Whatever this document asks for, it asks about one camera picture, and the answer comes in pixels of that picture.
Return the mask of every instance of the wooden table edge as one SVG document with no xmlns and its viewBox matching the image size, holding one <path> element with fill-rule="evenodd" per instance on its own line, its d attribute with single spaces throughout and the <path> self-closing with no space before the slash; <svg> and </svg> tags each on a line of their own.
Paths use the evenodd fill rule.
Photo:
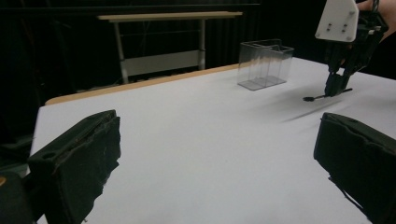
<svg viewBox="0 0 396 224">
<path fill-rule="evenodd" d="M 120 85 L 120 86 L 116 86 L 116 87 L 103 88 L 103 89 L 95 90 L 95 91 L 84 91 L 84 92 L 80 92 L 80 93 L 64 95 L 64 96 L 59 96 L 59 97 L 49 99 L 45 103 L 45 105 L 55 105 L 55 104 L 59 104 L 59 103 L 84 99 L 84 98 L 98 96 L 98 95 L 109 94 L 109 93 L 118 92 L 118 91 L 128 91 L 128 90 L 132 90 L 132 89 L 157 85 L 157 84 L 161 84 L 161 83 L 165 83 L 165 82 L 181 80 L 181 79 L 189 78 L 189 77 L 198 77 L 198 76 L 209 75 L 212 73 L 223 72 L 223 71 L 232 70 L 232 69 L 236 69 L 236 68 L 238 68 L 238 64 L 232 64 L 232 65 L 226 65 L 226 66 L 222 66 L 222 67 L 210 68 L 210 69 L 206 69 L 206 70 L 175 75 L 175 76 L 171 76 L 171 77 L 160 77 L 160 78 L 156 78 L 156 79 L 135 82 L 135 83 Z"/>
</svg>

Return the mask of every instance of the clear container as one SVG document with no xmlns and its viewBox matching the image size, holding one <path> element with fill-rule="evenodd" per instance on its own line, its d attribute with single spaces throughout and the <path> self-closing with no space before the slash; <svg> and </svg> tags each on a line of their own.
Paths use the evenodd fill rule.
<svg viewBox="0 0 396 224">
<path fill-rule="evenodd" d="M 294 49 L 280 39 L 244 42 L 240 45 L 237 82 L 251 91 L 285 83 Z"/>
</svg>

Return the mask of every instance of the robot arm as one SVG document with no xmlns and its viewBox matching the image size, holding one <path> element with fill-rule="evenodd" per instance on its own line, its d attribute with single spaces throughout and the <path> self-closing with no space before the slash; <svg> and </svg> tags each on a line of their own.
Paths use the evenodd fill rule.
<svg viewBox="0 0 396 224">
<path fill-rule="evenodd" d="M 372 11 L 359 11 L 354 0 L 327 0 L 316 38 L 328 41 L 325 62 L 329 65 L 329 76 L 324 95 L 306 97 L 313 101 L 333 97 L 347 89 L 350 76 L 370 62 L 376 46 L 388 26 L 378 13 L 378 2 L 374 0 Z M 342 75 L 337 74 L 344 68 Z"/>
</svg>

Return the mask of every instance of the white desk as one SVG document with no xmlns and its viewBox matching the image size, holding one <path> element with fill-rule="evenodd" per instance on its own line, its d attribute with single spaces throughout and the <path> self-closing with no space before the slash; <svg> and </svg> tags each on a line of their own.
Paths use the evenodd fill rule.
<svg viewBox="0 0 396 224">
<path fill-rule="evenodd" d="M 117 46 L 120 57 L 120 68 L 124 84 L 129 83 L 128 76 L 172 70 L 198 65 L 200 70 L 205 69 L 205 21 L 212 19 L 230 19 L 242 16 L 243 12 L 207 11 L 207 12 L 178 12 L 178 13 L 153 13 L 134 15 L 106 15 L 98 16 L 99 20 L 109 21 L 114 24 Z M 199 21 L 199 48 L 179 53 L 146 56 L 125 59 L 122 49 L 122 40 L 119 23 L 130 21 Z"/>
<path fill-rule="evenodd" d="M 289 82 L 259 91 L 237 86 L 236 74 L 43 106 L 33 152 L 81 119 L 116 109 L 120 166 L 88 223 L 370 223 L 313 150 L 324 112 L 396 138 L 396 81 L 355 74 L 354 91 L 307 103 L 303 97 L 323 93 L 325 64 L 294 58 Z"/>
</svg>

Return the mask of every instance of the white robot part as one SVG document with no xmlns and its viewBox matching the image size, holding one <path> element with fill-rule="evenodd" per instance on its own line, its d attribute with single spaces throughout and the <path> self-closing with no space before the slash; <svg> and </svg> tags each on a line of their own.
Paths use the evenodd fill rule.
<svg viewBox="0 0 396 224">
<path fill-rule="evenodd" d="M 327 0 L 315 37 L 352 42 L 358 30 L 359 9 L 354 0 Z"/>
</svg>

